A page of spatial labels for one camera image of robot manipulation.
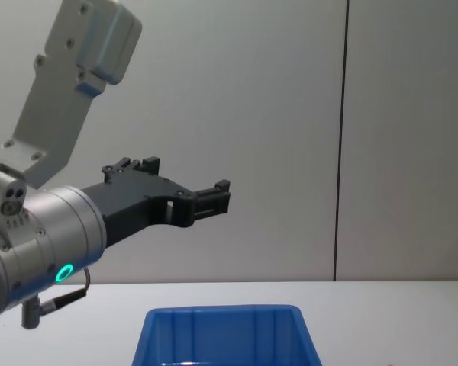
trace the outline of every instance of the green led ring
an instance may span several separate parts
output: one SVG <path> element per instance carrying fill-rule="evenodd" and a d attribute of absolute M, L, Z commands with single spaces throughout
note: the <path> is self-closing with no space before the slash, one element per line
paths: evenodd
<path fill-rule="evenodd" d="M 75 268 L 71 264 L 64 265 L 56 275 L 56 282 L 66 280 L 73 273 L 74 269 Z"/>

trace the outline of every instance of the black vertical line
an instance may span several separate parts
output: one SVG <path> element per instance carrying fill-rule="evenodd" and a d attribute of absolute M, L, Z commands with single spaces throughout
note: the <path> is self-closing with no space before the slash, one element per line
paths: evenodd
<path fill-rule="evenodd" d="M 343 53 L 343 80 L 341 82 L 341 112 L 339 122 L 339 150 L 337 153 L 337 188 L 336 188 L 336 220 L 334 227 L 334 274 L 333 281 L 336 281 L 337 272 L 337 231 L 339 227 L 339 198 L 341 186 L 341 153 L 343 146 L 343 115 L 344 115 L 344 86 L 346 83 L 346 59 L 348 51 L 348 21 L 350 19 L 350 0 L 346 0 L 346 20 L 344 25 L 344 53 Z"/>

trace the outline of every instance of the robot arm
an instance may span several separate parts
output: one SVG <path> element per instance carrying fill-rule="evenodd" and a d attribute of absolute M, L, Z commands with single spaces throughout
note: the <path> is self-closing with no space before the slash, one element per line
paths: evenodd
<path fill-rule="evenodd" d="M 123 158 L 101 184 L 27 193 L 69 161 L 92 99 L 124 76 L 140 22 L 114 0 L 63 0 L 35 60 L 36 79 L 0 154 L 0 313 L 20 303 L 23 327 L 86 295 L 38 294 L 85 270 L 109 246 L 155 224 L 191 226 L 227 212 L 229 181 L 190 191 L 158 176 L 160 160 Z"/>

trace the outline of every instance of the black cable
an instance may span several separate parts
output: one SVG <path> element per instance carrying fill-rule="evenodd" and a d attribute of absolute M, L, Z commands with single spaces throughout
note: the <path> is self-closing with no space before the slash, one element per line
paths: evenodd
<path fill-rule="evenodd" d="M 66 295 L 55 297 L 52 300 L 46 301 L 45 303 L 41 304 L 40 306 L 41 316 L 50 314 L 86 296 L 86 292 L 90 288 L 92 279 L 91 279 L 90 271 L 88 268 L 85 268 L 84 272 L 85 272 L 85 287 L 80 290 L 70 292 Z"/>

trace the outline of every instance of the screw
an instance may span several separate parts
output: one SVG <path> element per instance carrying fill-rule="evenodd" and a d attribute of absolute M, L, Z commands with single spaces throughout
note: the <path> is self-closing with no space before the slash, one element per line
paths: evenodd
<path fill-rule="evenodd" d="M 75 45 L 75 40 L 73 38 L 68 38 L 66 41 L 66 48 L 73 48 Z"/>
<path fill-rule="evenodd" d="M 44 56 L 39 55 L 36 57 L 36 66 L 41 67 L 44 64 Z"/>
<path fill-rule="evenodd" d="M 79 7 L 79 13 L 83 15 L 88 11 L 88 9 L 89 7 L 87 4 L 82 4 L 82 6 Z"/>
<path fill-rule="evenodd" d="M 42 158 L 43 154 L 41 154 L 40 152 L 36 152 L 34 154 L 32 154 L 31 156 L 31 160 L 39 160 L 40 158 Z"/>
<path fill-rule="evenodd" d="M 85 77 L 86 77 L 86 74 L 84 71 L 80 71 L 78 73 L 78 76 L 76 76 L 76 78 L 78 79 L 79 82 L 82 82 L 83 80 L 85 80 Z"/>

